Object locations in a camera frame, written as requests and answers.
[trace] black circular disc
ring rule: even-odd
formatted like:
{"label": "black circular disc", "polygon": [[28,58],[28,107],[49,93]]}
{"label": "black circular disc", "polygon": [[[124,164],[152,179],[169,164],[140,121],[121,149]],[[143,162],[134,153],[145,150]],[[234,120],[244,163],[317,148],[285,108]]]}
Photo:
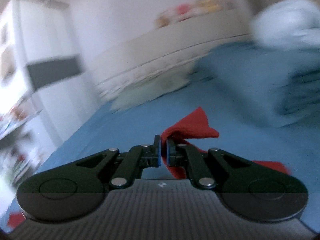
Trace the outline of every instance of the black circular disc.
{"label": "black circular disc", "polygon": [[104,187],[89,169],[60,169],[36,174],[17,190],[23,213],[33,219],[63,222],[84,216],[103,201]]}
{"label": "black circular disc", "polygon": [[231,210],[258,222],[298,217],[308,201],[307,189],[298,179],[259,166],[234,169],[221,196]]}

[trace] red towel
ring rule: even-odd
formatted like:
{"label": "red towel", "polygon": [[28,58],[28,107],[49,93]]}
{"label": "red towel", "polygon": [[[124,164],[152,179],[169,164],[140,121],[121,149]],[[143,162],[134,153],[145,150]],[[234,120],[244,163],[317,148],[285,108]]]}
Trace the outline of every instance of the red towel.
{"label": "red towel", "polygon": [[15,228],[25,220],[22,212],[10,213],[7,226]]}
{"label": "red towel", "polygon": [[[164,161],[164,164],[176,179],[185,179],[186,174],[183,168],[167,166],[166,142],[167,142],[167,138],[170,136],[172,136],[172,139],[176,144],[178,143],[190,144],[188,141],[184,139],[217,138],[219,137],[219,133],[215,129],[209,127],[208,118],[201,107],[197,108],[191,114],[182,118],[179,122],[169,127],[162,133],[161,152],[162,152],[162,159]],[[274,169],[276,171],[280,171],[286,174],[290,173],[286,169],[286,167],[279,162],[265,162],[265,161],[254,161],[254,162],[260,165],[266,166],[268,168]]]}

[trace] bed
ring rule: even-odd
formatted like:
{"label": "bed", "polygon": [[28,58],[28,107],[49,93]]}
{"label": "bed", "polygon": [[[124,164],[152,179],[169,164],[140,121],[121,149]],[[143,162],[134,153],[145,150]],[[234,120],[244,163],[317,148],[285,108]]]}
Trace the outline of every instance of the bed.
{"label": "bed", "polygon": [[[139,79],[152,71],[158,73],[175,65],[195,61],[219,44],[248,38],[248,28],[241,22],[236,9],[170,25],[101,55],[97,59],[98,63],[107,58],[109,63],[126,68],[110,73],[110,77],[100,80],[97,87],[101,91],[101,97],[110,100],[115,98],[131,79]],[[157,50],[149,49],[146,50],[148,53],[143,53],[143,49],[150,48],[151,44],[154,44],[153,48]],[[124,60],[121,55],[128,51],[134,52],[136,57]],[[102,76],[101,71],[103,69],[97,68],[94,75]],[[38,172],[106,148],[117,147],[120,151],[127,151],[134,145],[151,143],[155,134],[161,134],[199,106],[204,109],[209,125],[220,133],[220,137],[190,141],[202,149],[219,147],[249,160],[282,162],[309,190],[308,206],[301,220],[311,229],[320,231],[319,114],[315,113],[295,124],[280,128],[259,127],[238,113],[233,100],[221,92],[221,83],[214,76],[191,79],[190,84],[180,90],[126,111],[110,111],[111,102],[106,102],[49,157]],[[158,169],[146,169],[142,176],[149,179],[172,178],[163,164]],[[9,213],[18,210],[19,206],[14,200],[1,219],[1,228],[7,232],[11,230],[6,225]]]}

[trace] white wardrobe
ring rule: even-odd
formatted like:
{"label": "white wardrobe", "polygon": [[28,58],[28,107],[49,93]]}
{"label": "white wardrobe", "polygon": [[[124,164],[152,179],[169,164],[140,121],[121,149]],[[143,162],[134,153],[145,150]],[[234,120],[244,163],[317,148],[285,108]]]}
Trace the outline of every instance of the white wardrobe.
{"label": "white wardrobe", "polygon": [[12,94],[11,102],[31,95],[41,112],[25,129],[49,156],[100,107],[83,70],[68,5],[53,0],[11,0],[2,13],[0,28],[10,40],[15,68],[6,90]]}

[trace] white cabinet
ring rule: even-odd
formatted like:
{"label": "white cabinet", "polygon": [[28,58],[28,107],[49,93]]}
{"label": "white cabinet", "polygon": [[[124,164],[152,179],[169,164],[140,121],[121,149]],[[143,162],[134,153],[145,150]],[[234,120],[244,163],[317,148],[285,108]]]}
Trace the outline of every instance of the white cabinet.
{"label": "white cabinet", "polygon": [[[16,75],[25,88],[23,93],[33,93],[35,108],[42,110],[26,125],[26,130],[34,135],[47,156],[75,133],[100,106],[96,91],[86,80],[86,73],[57,75],[59,78],[35,86],[30,66],[37,64],[39,68],[36,70],[46,67],[46,75],[50,75],[51,65],[48,67],[43,63],[55,62],[52,68],[55,67],[55,73],[60,74],[70,65],[62,65],[57,59],[64,61],[79,57],[67,7],[52,0],[11,0],[0,21],[0,29],[6,26],[8,30]],[[37,78],[44,80],[44,77],[40,75]]]}
{"label": "white cabinet", "polygon": [[28,91],[23,69],[17,66],[15,55],[12,6],[9,4],[0,16],[0,114],[9,111]]}
{"label": "white cabinet", "polygon": [[76,54],[63,10],[43,3],[19,0],[19,21],[27,62]]}

